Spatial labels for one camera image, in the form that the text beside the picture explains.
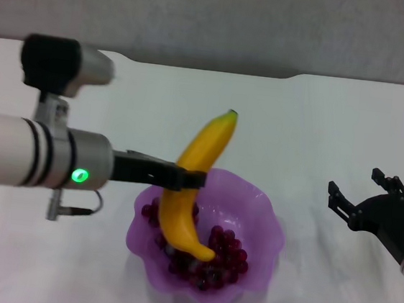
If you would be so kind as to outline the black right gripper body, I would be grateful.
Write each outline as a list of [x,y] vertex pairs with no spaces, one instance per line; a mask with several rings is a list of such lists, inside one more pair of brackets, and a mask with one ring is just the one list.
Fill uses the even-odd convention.
[[388,253],[401,264],[404,260],[404,204],[388,195],[366,199],[349,214],[352,231],[375,235]]

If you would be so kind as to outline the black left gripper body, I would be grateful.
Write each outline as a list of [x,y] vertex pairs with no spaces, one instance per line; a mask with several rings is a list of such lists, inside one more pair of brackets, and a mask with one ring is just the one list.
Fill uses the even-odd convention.
[[112,181],[152,184],[173,191],[183,187],[185,170],[174,163],[133,150],[114,151]]

